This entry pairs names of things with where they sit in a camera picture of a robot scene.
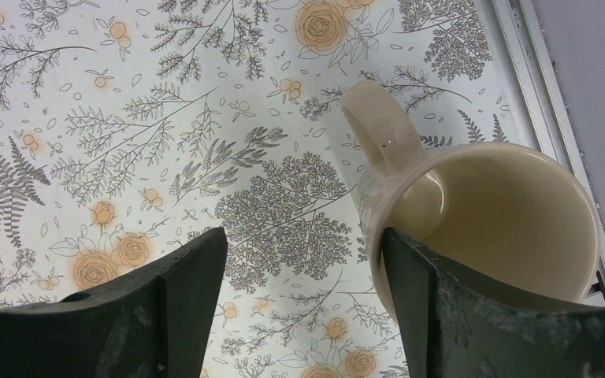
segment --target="mug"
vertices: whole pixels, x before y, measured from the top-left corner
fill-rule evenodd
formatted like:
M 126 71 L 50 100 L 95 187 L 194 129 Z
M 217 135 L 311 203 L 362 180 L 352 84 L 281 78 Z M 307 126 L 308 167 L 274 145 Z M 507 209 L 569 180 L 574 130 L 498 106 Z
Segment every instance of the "mug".
M 599 222 L 557 161 L 509 143 L 424 150 L 400 104 L 371 80 L 349 88 L 340 105 L 370 162 L 354 201 L 374 287 L 393 319 L 380 251 L 386 227 L 511 286 L 568 302 L 585 297 Z

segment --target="silver metal strip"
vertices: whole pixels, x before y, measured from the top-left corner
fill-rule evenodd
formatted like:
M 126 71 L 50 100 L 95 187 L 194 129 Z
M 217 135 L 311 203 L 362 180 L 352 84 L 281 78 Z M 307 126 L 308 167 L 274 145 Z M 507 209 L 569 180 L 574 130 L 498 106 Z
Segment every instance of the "silver metal strip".
M 506 95 L 514 120 L 527 130 L 523 140 L 532 140 L 565 165 L 596 202 L 532 0 L 484 0 L 477 9 L 497 67 L 513 84 L 514 91 Z M 600 226 L 599 274 L 605 291 L 605 228 Z

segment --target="floral pattern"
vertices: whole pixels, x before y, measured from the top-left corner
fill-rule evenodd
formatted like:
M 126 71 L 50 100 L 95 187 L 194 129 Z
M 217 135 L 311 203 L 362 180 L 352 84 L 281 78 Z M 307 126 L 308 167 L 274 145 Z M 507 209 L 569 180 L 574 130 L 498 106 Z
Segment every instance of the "floral pattern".
M 408 376 L 337 107 L 375 80 L 426 148 L 527 143 L 470 0 L 17 2 L 0 2 L 0 308 L 223 226 L 201 377 Z

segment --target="mug rim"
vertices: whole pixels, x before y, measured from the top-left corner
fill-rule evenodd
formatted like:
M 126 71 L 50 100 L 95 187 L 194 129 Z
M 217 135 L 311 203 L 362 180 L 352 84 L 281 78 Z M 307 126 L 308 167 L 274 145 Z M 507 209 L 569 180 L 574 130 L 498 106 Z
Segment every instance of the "mug rim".
M 599 216 L 595 211 L 595 206 L 592 204 L 587 191 L 578 179 L 564 166 L 560 165 L 556 160 L 548 157 L 546 154 L 541 153 L 538 150 L 534 150 L 532 148 L 521 146 L 512 143 L 498 143 L 498 142 L 486 142 L 486 143 L 471 143 L 461 146 L 449 146 L 449 147 L 441 147 L 435 150 L 427 150 L 423 151 L 421 155 L 427 155 L 423 163 L 413 163 L 404 164 L 400 166 L 398 172 L 407 172 L 408 169 L 412 165 L 420 165 L 416 169 L 413 170 L 411 174 L 408 175 L 406 180 L 403 180 L 399 187 L 392 192 L 392 195 L 388 196 L 388 199 L 384 202 L 386 206 L 383 207 L 383 211 L 380 212 L 380 216 L 375 223 L 375 227 L 373 233 L 375 233 L 376 237 L 372 238 L 372 246 L 370 249 L 369 255 L 369 265 L 370 272 L 372 274 L 374 288 L 377 292 L 377 296 L 379 297 L 381 303 L 384 305 L 384 308 L 391 315 L 391 317 L 397 322 L 397 318 L 395 316 L 395 306 L 393 304 L 392 296 L 391 296 L 391 288 L 388 284 L 388 278 L 386 277 L 386 271 L 384 268 L 384 260 L 383 254 L 381 252 L 380 244 L 381 244 L 381 236 L 384 232 L 386 221 L 388 220 L 388 216 L 391 214 L 393 207 L 395 207 L 395 203 L 397 199 L 402 197 L 405 191 L 416 181 L 423 177 L 426 173 L 432 171 L 436 166 L 443 164 L 449 161 L 457 161 L 462 160 L 463 158 L 476 157 L 477 155 L 481 155 L 482 153 L 495 153 L 505 151 L 510 154 L 526 154 L 530 155 L 531 158 L 538 158 L 541 161 L 544 161 L 549 169 L 553 169 L 557 171 L 560 176 L 563 176 L 571 186 L 576 189 L 576 192 L 579 193 L 580 198 L 583 200 L 585 205 L 588 207 L 588 211 L 591 216 L 591 226 L 593 231 L 593 267 L 591 272 L 593 274 L 588 275 L 587 282 L 583 290 L 578 294 L 578 296 L 574 297 L 575 302 L 580 302 L 583 298 L 585 298 L 588 290 L 592 286 L 592 278 L 594 277 L 594 272 L 596 272 L 599 265 Z

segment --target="ceramic cup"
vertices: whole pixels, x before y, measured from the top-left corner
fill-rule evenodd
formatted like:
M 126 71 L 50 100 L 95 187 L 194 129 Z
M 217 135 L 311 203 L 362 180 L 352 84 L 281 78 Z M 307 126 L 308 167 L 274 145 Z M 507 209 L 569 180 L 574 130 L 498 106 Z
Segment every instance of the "ceramic cup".
M 374 287 L 394 319 L 379 247 L 386 227 L 506 284 L 584 298 L 597 269 L 598 221 L 564 167 L 509 143 L 426 151 L 399 103 L 373 81 L 351 87 L 340 104 L 371 163 L 354 200 Z

